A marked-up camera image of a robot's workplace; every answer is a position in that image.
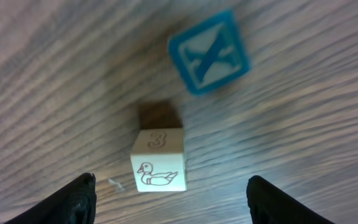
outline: digit on cube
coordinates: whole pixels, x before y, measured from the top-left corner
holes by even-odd
[[[183,128],[140,131],[131,152],[139,192],[184,191]]]

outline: black object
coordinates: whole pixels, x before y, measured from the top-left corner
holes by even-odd
[[[247,198],[253,224],[333,224],[257,175]]]
[[[6,224],[93,224],[96,178],[82,174]]]

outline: duck head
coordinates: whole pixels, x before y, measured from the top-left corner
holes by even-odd
[[[153,164],[149,163],[149,162],[144,162],[142,163],[142,165],[140,165],[139,170],[137,171],[137,173],[141,173],[141,172],[152,172],[153,171]]]

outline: wood grain surface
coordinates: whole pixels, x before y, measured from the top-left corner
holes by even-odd
[[[253,70],[196,98],[167,40],[223,9]],[[151,101],[183,120],[186,192],[136,190],[129,153]],[[251,223],[256,174],[358,223],[358,1],[0,0],[0,223],[84,172],[100,224]]]

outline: blue frame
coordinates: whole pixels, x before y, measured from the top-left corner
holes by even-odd
[[[193,36],[199,34],[200,32],[203,32],[204,30],[206,30],[212,26],[215,26],[216,24],[219,24],[221,22],[225,23],[227,29],[230,31],[230,33],[232,35],[231,37],[234,41],[234,45],[236,46],[236,49],[240,56],[240,60],[241,60],[243,67],[241,70],[239,70],[231,75],[228,75],[228,76],[226,76],[226,77],[224,77],[208,86],[205,86],[202,88],[197,88],[194,85],[193,79],[190,77],[190,74],[188,73],[188,70],[180,56],[180,53],[178,51],[178,46],[184,40],[188,40],[190,37],[193,37]],[[229,10],[223,11],[223,12],[209,18],[208,20],[198,24],[197,26],[194,26],[191,29],[188,29],[184,33],[176,35],[169,42],[168,52],[171,54],[172,60],[173,60],[174,64],[176,65],[177,69],[179,70],[180,76],[185,81],[187,88],[194,95],[201,95],[201,94],[207,93],[209,91],[215,90],[215,89],[239,78],[240,76],[245,75],[250,70],[250,62],[249,62],[248,57],[245,54],[245,47],[243,46],[243,44],[240,40],[239,31],[237,29],[237,26],[236,26],[236,23],[234,20],[234,14],[232,13],[232,11],[229,11]]]

